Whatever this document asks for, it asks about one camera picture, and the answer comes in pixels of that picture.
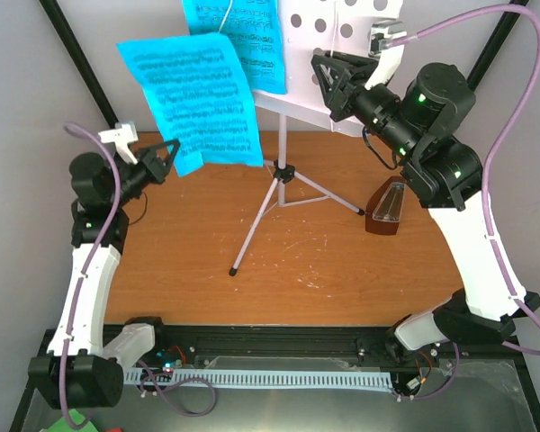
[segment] wooden tabletop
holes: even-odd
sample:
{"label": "wooden tabletop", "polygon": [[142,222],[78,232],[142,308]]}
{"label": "wooden tabletop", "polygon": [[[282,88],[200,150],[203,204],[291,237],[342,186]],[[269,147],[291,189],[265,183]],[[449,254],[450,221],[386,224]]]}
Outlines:
{"label": "wooden tabletop", "polygon": [[[141,145],[161,141],[141,134]],[[262,132],[274,159],[277,133]],[[395,172],[361,139],[290,132],[288,162],[364,208]],[[168,324],[390,325],[462,286],[437,225],[408,191],[397,236],[365,232],[365,218],[326,200],[275,207],[260,222],[235,277],[233,264],[272,181],[268,170],[207,165],[149,186],[148,212],[129,229],[106,322],[159,315]],[[297,179],[289,201],[320,196]],[[133,221],[143,199],[126,212]]]}

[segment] black frame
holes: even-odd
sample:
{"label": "black frame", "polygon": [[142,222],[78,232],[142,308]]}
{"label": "black frame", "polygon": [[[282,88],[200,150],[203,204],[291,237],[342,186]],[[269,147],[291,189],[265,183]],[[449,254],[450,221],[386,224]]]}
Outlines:
{"label": "black frame", "polygon": [[[211,361],[218,356],[316,357],[336,358],[350,365],[375,367],[391,373],[392,376],[417,374],[418,369],[413,361],[396,365],[385,354],[384,342],[388,329],[387,327],[165,326],[159,340],[165,347],[178,345],[186,353],[186,361],[198,368],[204,367],[205,361]],[[105,325],[103,342],[107,344],[121,331],[122,325]],[[40,344],[39,355],[46,354],[46,348],[54,332],[54,329],[46,331]],[[454,358],[451,344],[444,344],[436,350],[438,352],[436,359]],[[535,427],[540,431],[540,402],[522,354],[500,345],[460,346],[460,350],[467,353],[463,358],[514,362]],[[145,360],[150,366],[161,367],[155,358]],[[33,395],[34,387],[28,381],[14,416],[11,432],[22,430]]]}
{"label": "black frame", "polygon": [[[529,3],[529,0],[510,0],[509,3],[511,5],[526,6]],[[113,129],[114,125],[118,122],[118,117],[116,116],[110,101],[106,97],[95,72],[92,70],[86,55],[82,51],[80,43],[72,32],[64,12],[62,12],[62,9],[59,6],[58,0],[40,0],[40,4],[46,15],[49,17],[60,40],[64,44],[68,55],[74,61],[76,69],[82,76],[96,105],[98,105],[100,113],[102,113],[106,123],[108,123],[108,127]],[[504,13],[499,19],[498,24],[494,28],[494,31],[486,42],[486,45],[482,49],[480,56],[474,63],[472,71],[468,76],[468,85],[473,91],[476,90],[478,84],[482,81],[484,75],[486,75],[486,72],[496,58],[500,48],[502,48],[506,38],[510,35],[510,32],[512,32],[518,17],[518,13]]]}
{"label": "black frame", "polygon": [[[510,0],[513,5],[527,5],[528,0]],[[40,0],[40,4],[49,17],[68,55],[74,61],[76,69],[83,78],[88,91],[94,98],[104,119],[110,128],[118,122],[110,101],[106,97],[95,72],[92,70],[85,53],[72,32],[68,21],[57,0]],[[476,60],[468,84],[476,90],[484,78],[491,63],[510,35],[519,15],[504,13],[494,31]],[[104,343],[117,336],[122,329],[119,325],[104,326]],[[175,341],[186,353],[189,361],[195,366],[203,365],[204,360],[212,360],[217,356],[315,356],[336,357],[351,365],[379,367],[391,374],[415,374],[414,364],[396,365],[381,355],[383,341],[388,328],[321,328],[321,327],[207,327],[207,326],[166,326],[166,340]],[[39,355],[46,353],[54,330],[48,330],[40,344]],[[535,426],[540,431],[540,403],[524,357],[503,346],[461,346],[461,350],[474,359],[507,359],[514,362],[518,377]],[[438,349],[438,358],[453,358],[454,353],[449,344]],[[14,415],[11,432],[21,431],[28,409],[32,402],[35,388],[28,381],[22,394],[18,409]]]}

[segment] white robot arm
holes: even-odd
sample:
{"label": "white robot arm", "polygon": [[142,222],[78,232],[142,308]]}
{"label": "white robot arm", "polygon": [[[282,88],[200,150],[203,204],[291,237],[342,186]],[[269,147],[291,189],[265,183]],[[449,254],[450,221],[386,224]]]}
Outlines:
{"label": "white robot arm", "polygon": [[[137,135],[128,123],[100,132],[98,139],[116,144],[113,163],[119,174],[114,176],[98,153],[84,153],[70,164],[72,188],[77,195],[72,204],[72,276],[47,354],[34,357],[28,370],[34,385],[54,409],[64,405],[60,394],[66,395],[66,405],[72,408],[111,407],[118,403],[123,370],[155,347],[155,326],[161,324],[155,319],[134,321],[104,346],[106,303],[128,232],[129,219],[122,206],[139,198],[147,185],[166,180],[180,144],[169,141],[141,148],[134,154],[129,145]],[[157,152],[165,147],[171,151],[162,159]],[[113,205],[117,205],[117,212],[104,231]]]}
{"label": "white robot arm", "polygon": [[312,66],[325,105],[335,122],[355,116],[364,134],[377,136],[401,167],[407,185],[442,230],[463,279],[463,290],[437,308],[408,316],[392,328],[387,346],[396,361],[425,345],[452,340],[472,345],[503,343],[523,316],[516,300],[540,305],[527,292],[508,261],[500,236],[494,237],[516,295],[510,295],[491,246],[482,213],[482,163],[452,134],[475,102],[464,76],[454,66],[424,66],[403,99],[386,86],[401,62],[400,22],[375,24],[370,58],[340,52],[315,55]]}

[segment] circular hole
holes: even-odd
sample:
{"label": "circular hole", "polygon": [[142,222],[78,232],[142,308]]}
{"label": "circular hole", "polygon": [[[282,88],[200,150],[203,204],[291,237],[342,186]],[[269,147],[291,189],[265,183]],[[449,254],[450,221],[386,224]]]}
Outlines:
{"label": "circular hole", "polygon": [[326,30],[326,22],[323,19],[319,18],[314,23],[314,27],[316,28],[316,32],[323,33]]}
{"label": "circular hole", "polygon": [[388,0],[374,0],[374,9],[383,11],[388,6]]}
{"label": "circular hole", "polygon": [[292,27],[298,28],[302,25],[302,18],[297,13],[295,13],[290,17],[290,23],[292,24]]}
{"label": "circular hole", "polygon": [[352,26],[350,24],[342,24],[342,26],[340,27],[340,34],[344,38],[349,38],[350,36],[352,36],[353,32],[354,30],[352,29]]}

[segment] blue sheet music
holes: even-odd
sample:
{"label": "blue sheet music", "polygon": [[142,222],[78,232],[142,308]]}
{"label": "blue sheet music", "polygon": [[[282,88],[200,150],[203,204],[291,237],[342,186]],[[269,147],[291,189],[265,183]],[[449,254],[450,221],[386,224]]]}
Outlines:
{"label": "blue sheet music", "polygon": [[227,36],[118,44],[164,140],[179,139],[179,176],[204,163],[262,166],[254,99]]}
{"label": "blue sheet music", "polygon": [[[250,87],[286,93],[277,0],[234,0],[222,33],[240,58]],[[182,0],[191,34],[217,32],[230,0]]]}

